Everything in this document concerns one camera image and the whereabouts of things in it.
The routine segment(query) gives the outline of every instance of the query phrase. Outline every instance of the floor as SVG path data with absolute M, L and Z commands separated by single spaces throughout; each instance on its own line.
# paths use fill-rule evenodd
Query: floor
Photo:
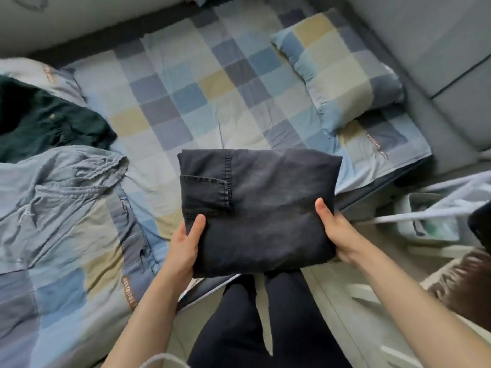
M 387 190 L 384 194 L 358 204 L 352 211 L 345 212 L 345 215 L 350 219 L 373 216 L 375 207 L 379 206 L 386 196 Z M 409 255 L 404 249 L 407 242 L 386 229 L 359 226 L 359 230 L 417 281 L 423 280 L 441 266 L 441 262 L 436 263 L 435 260 Z M 379 350 L 382 344 L 411 353 L 380 305 L 358 302 L 348 296 L 345 285 L 366 283 L 364 276 L 356 268 L 333 260 L 324 265 L 304 268 L 302 272 L 324 320 L 353 368 L 389 368 L 390 365 Z M 273 348 L 267 313 L 267 294 L 262 275 L 256 276 L 256 289 L 256 304 L 263 324 L 264 340 L 271 353 Z M 220 298 L 221 291 L 217 291 L 177 316 L 168 352 L 182 359 L 188 357 L 201 328 L 216 309 Z M 166 368 L 173 366 L 176 365 L 164 364 Z

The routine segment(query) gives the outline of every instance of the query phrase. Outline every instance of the dark pants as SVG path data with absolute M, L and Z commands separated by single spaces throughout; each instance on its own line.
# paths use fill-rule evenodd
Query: dark pants
M 299 270 L 268 273 L 273 356 L 267 352 L 252 275 L 231 282 L 193 346 L 192 368 L 351 367 Z

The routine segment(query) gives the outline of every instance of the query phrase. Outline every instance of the folded dark gray pants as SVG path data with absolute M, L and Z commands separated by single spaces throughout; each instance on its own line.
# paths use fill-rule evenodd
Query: folded dark gray pants
M 289 270 L 335 256 L 315 211 L 333 211 L 341 158 L 312 149 L 189 149 L 179 155 L 189 233 L 203 213 L 195 277 Z

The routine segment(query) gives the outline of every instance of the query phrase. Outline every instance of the dark green garment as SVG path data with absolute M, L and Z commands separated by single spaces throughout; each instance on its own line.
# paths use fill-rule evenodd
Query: dark green garment
M 94 111 L 0 75 L 0 162 L 14 163 L 59 146 L 107 150 L 115 139 Z

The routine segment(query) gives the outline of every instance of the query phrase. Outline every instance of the black object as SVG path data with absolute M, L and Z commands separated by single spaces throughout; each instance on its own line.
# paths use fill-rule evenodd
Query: black object
M 351 367 L 299 270 L 265 274 L 273 356 L 264 345 L 254 278 L 243 275 L 224 291 L 189 355 L 192 368 Z
M 96 112 L 0 75 L 0 162 L 15 163 L 60 146 L 107 150 L 115 139 Z
M 295 269 L 335 256 L 314 203 L 334 208 L 341 158 L 311 149 L 179 155 L 187 232 L 203 213 L 195 277 Z
M 491 254 L 491 201 L 473 211 L 467 224 L 481 245 Z

